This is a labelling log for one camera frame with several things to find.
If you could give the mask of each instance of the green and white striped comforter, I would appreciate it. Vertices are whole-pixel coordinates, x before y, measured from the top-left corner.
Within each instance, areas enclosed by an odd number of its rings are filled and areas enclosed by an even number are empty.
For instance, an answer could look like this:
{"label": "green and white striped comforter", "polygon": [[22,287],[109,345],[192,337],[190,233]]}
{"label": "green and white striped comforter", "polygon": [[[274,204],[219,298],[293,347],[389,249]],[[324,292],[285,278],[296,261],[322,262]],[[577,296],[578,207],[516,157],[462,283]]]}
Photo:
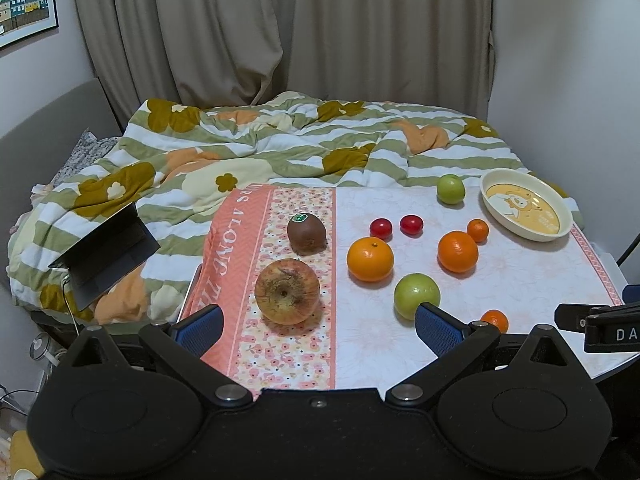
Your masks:
{"label": "green and white striped comforter", "polygon": [[296,92],[211,110],[148,100],[107,156],[22,222],[10,243],[12,291],[18,304],[60,317],[64,274],[48,265],[136,201],[160,250],[91,308],[77,312],[72,293],[66,297],[84,322],[174,320],[211,219],[235,187],[434,186],[447,173],[476,184],[492,168],[527,171],[488,124],[445,108]]}

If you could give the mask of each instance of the green apple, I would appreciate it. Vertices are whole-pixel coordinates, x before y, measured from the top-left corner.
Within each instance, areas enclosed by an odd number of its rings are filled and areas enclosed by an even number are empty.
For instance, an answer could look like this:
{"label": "green apple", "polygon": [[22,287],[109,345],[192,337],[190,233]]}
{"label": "green apple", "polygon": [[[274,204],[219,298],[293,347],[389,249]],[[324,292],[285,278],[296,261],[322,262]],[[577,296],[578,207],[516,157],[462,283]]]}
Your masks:
{"label": "green apple", "polygon": [[457,175],[443,175],[438,179],[438,199],[449,205],[456,205],[465,199],[465,185]]}
{"label": "green apple", "polygon": [[400,316],[414,320],[418,305],[425,302],[440,306],[440,289],[426,274],[408,274],[396,285],[394,304]]}

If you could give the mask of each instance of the tangerine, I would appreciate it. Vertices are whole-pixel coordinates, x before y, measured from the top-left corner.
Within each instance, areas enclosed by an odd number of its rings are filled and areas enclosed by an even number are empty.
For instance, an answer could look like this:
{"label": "tangerine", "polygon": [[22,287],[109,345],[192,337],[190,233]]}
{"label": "tangerine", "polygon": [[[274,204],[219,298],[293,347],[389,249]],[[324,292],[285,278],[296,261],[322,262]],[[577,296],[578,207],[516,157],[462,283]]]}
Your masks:
{"label": "tangerine", "polygon": [[477,244],[479,244],[480,242],[484,242],[488,237],[489,226],[484,220],[476,218],[466,226],[466,233],[471,236]]}
{"label": "tangerine", "polygon": [[467,272],[478,261],[478,246],[467,233],[452,231],[438,243],[438,260],[451,272]]}
{"label": "tangerine", "polygon": [[380,238],[361,238],[349,247],[347,267],[362,282],[379,282],[391,274],[394,253]]}
{"label": "tangerine", "polygon": [[480,320],[497,326],[500,332],[503,334],[509,329],[509,320],[499,310],[487,310],[484,314],[482,314]]}

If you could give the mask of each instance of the brown kiwi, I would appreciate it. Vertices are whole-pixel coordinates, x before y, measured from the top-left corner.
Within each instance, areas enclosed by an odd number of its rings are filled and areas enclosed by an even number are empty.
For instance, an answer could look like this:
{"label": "brown kiwi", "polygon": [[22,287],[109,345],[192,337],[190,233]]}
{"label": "brown kiwi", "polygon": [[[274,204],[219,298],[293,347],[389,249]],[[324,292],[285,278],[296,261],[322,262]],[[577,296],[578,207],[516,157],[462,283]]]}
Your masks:
{"label": "brown kiwi", "polygon": [[287,225],[291,248],[297,254],[313,254],[326,247],[326,229],[321,219],[311,213],[293,215]]}

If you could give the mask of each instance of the wall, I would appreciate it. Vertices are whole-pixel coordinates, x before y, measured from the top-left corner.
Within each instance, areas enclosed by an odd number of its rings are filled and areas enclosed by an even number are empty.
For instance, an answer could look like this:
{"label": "wall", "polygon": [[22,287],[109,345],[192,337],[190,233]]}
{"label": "wall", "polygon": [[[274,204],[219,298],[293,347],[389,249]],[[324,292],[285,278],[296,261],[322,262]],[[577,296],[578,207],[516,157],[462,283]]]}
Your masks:
{"label": "wall", "polygon": [[56,9],[58,28],[0,50],[0,136],[94,77],[75,1],[56,0]]}
{"label": "wall", "polygon": [[[0,136],[38,108],[94,76],[74,0],[56,0],[56,7],[57,29],[0,51]],[[0,286],[0,384],[8,389],[35,389],[40,383],[40,368],[28,355],[38,332],[26,311],[13,306]],[[21,396],[17,400],[28,399]],[[2,410],[0,436],[23,424],[23,417]]]}
{"label": "wall", "polygon": [[[640,231],[640,0],[494,0],[488,121],[617,258]],[[622,266],[640,283],[640,248]]]}

